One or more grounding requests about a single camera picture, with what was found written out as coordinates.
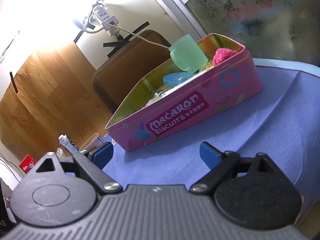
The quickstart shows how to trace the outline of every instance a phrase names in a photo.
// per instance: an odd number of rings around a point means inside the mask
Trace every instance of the pink tin box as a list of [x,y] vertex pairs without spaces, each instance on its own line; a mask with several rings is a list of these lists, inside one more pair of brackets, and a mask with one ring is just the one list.
[[[197,44],[209,63],[218,48],[238,53],[172,90],[163,84],[163,77],[181,70],[171,59],[144,76],[106,125],[109,135],[127,152],[202,122],[261,91],[256,67],[243,45],[215,33]],[[143,107],[159,90],[167,91],[166,96]]]

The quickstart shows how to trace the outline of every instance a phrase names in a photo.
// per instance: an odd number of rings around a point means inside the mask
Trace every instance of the plastic cup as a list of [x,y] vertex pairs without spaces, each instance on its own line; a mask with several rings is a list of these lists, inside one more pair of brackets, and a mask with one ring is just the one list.
[[175,65],[188,73],[194,73],[208,63],[207,57],[189,34],[172,44],[169,51]]
[[88,150],[90,152],[90,151],[93,151],[94,149],[98,148],[102,144],[104,144],[104,141],[101,139],[99,134],[96,132],[88,140],[86,140],[86,142],[80,147],[79,151]]

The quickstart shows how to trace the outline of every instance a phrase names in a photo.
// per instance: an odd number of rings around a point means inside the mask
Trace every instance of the blue circle print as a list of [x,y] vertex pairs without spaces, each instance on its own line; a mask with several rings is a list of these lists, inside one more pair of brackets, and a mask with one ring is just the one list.
[[139,140],[148,140],[150,138],[150,133],[146,130],[137,130],[134,133],[135,137],[138,138]]
[[[235,76],[236,76],[235,80],[234,80],[232,83],[230,83],[230,84],[227,84],[227,83],[223,80],[224,75],[225,75],[225,73],[227,73],[227,72],[232,72],[232,73],[235,74]],[[239,72],[236,71],[236,70],[233,69],[233,68],[226,69],[226,70],[223,71],[223,72],[221,73],[221,75],[220,75],[220,83],[221,83],[221,85],[224,86],[224,87],[227,87],[227,88],[233,87],[233,86],[235,86],[235,85],[238,83],[238,81],[239,81]]]

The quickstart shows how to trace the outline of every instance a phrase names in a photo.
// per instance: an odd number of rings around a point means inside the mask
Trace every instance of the pink sponge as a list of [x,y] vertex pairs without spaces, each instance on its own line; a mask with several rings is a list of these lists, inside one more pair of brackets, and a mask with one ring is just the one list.
[[235,54],[237,54],[236,50],[225,48],[217,49],[216,54],[213,56],[213,65],[216,66]]

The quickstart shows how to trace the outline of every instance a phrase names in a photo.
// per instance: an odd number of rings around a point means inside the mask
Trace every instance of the red box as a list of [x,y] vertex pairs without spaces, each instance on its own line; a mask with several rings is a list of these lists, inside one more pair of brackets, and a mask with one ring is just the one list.
[[19,164],[19,167],[25,172],[28,173],[31,168],[36,164],[36,161],[27,154],[26,157],[22,160],[22,162]]

